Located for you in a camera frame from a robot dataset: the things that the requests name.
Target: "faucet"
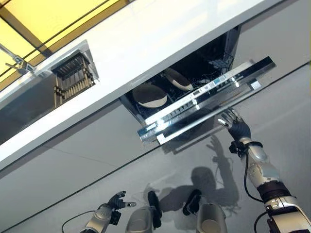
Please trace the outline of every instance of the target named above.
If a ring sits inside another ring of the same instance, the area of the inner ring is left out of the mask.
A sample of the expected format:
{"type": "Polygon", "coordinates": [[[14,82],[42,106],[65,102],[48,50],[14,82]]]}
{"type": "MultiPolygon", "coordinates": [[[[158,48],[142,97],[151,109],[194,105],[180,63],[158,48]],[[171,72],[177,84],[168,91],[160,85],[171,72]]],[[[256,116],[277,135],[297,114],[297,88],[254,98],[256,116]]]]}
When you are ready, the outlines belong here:
{"type": "Polygon", "coordinates": [[[16,69],[21,75],[26,74],[27,72],[33,73],[35,71],[35,67],[33,67],[31,64],[26,62],[24,59],[22,59],[20,56],[15,55],[10,50],[8,50],[4,45],[0,43],[0,50],[8,54],[10,57],[13,58],[13,60],[17,63],[18,67],[13,66],[11,64],[5,63],[8,67],[11,67],[13,69],[16,69]]]}

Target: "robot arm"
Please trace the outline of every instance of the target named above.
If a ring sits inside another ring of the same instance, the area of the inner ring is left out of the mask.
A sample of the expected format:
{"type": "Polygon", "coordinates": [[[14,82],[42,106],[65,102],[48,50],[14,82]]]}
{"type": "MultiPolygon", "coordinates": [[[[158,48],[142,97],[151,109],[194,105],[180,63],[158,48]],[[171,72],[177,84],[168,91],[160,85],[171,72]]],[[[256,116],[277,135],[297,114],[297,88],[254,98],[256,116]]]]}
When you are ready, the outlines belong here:
{"type": "Polygon", "coordinates": [[[108,203],[100,205],[80,233],[104,233],[109,224],[117,225],[121,217],[121,213],[117,210],[136,206],[135,202],[124,202],[121,199],[124,196],[125,191],[121,191],[114,195],[108,203]]]}
{"type": "Polygon", "coordinates": [[[251,139],[248,125],[234,109],[227,109],[218,122],[226,127],[233,137],[230,151],[240,156],[246,165],[247,175],[258,190],[270,219],[267,220],[272,233],[289,233],[293,231],[311,232],[311,222],[299,207],[297,199],[279,177],[277,169],[263,150],[260,142],[251,139]]]}

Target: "dishwasher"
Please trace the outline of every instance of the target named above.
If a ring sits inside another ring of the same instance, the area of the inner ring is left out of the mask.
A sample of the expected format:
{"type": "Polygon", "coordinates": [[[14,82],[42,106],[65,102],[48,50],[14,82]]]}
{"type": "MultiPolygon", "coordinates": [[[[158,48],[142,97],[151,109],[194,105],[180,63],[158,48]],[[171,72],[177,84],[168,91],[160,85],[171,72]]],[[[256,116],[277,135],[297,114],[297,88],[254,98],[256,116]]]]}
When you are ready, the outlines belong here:
{"type": "Polygon", "coordinates": [[[144,143],[164,144],[253,95],[276,65],[269,56],[232,68],[236,27],[120,97],[141,123],[144,143]]]}

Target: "dishwasher handle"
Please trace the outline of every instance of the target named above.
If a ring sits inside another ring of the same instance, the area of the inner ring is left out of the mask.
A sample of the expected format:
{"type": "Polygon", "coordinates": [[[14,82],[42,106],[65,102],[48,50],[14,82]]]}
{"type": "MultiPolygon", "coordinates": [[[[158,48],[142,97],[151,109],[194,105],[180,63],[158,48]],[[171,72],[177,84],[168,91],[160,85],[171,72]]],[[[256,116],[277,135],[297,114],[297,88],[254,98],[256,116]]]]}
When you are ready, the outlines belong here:
{"type": "Polygon", "coordinates": [[[178,131],[176,131],[176,132],[174,132],[174,133],[172,133],[172,134],[170,134],[168,136],[165,136],[163,133],[159,134],[158,136],[156,136],[159,144],[163,145],[164,143],[174,139],[175,137],[177,137],[177,136],[181,135],[182,133],[192,129],[193,127],[201,124],[202,122],[208,120],[209,118],[211,118],[211,117],[213,117],[213,116],[223,112],[225,109],[227,109],[229,107],[233,107],[234,105],[238,104],[239,102],[243,101],[244,99],[246,99],[246,98],[250,97],[251,95],[255,94],[258,91],[257,89],[258,88],[252,89],[252,90],[248,91],[244,95],[234,99],[233,101],[230,101],[230,102],[226,103],[224,106],[221,106],[220,108],[214,110],[213,112],[211,112],[211,113],[205,115],[204,117],[202,117],[202,118],[200,118],[200,119],[198,119],[198,120],[188,124],[187,126],[179,129],[178,131]]]}

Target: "cable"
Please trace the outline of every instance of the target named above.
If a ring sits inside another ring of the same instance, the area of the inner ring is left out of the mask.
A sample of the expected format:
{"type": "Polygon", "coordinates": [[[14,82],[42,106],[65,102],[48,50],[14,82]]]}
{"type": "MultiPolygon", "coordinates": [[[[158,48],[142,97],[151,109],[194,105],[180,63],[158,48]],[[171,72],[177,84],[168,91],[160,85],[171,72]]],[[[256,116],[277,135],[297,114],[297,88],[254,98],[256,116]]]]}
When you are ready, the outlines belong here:
{"type": "Polygon", "coordinates": [[[246,164],[245,164],[245,173],[244,173],[244,189],[245,189],[245,192],[247,193],[247,195],[253,199],[253,200],[256,200],[256,201],[259,201],[259,202],[262,202],[262,200],[260,199],[257,199],[255,197],[253,197],[252,195],[250,195],[250,193],[248,192],[248,189],[247,189],[247,185],[246,185],[246,177],[247,177],[247,171],[248,171],[248,154],[245,153],[245,156],[246,156],[246,164]]]}
{"type": "Polygon", "coordinates": [[[63,225],[62,225],[62,233],[65,233],[65,232],[64,232],[64,226],[65,226],[66,223],[68,223],[69,221],[73,220],[73,219],[76,218],[76,217],[79,217],[79,216],[81,216],[81,215],[84,215],[84,214],[87,214],[87,213],[91,213],[91,212],[95,212],[95,210],[89,210],[89,211],[83,212],[83,213],[81,213],[81,214],[78,214],[78,215],[75,216],[75,217],[72,217],[72,218],[68,219],[68,220],[67,220],[66,222],[64,222],[63,225]]]}
{"type": "Polygon", "coordinates": [[[266,212],[263,212],[262,214],[260,214],[260,215],[256,218],[256,220],[255,220],[255,222],[254,222],[254,233],[257,233],[257,223],[258,223],[259,219],[260,219],[262,216],[264,216],[266,213],[267,213],[267,211],[266,211],[266,212]]]}

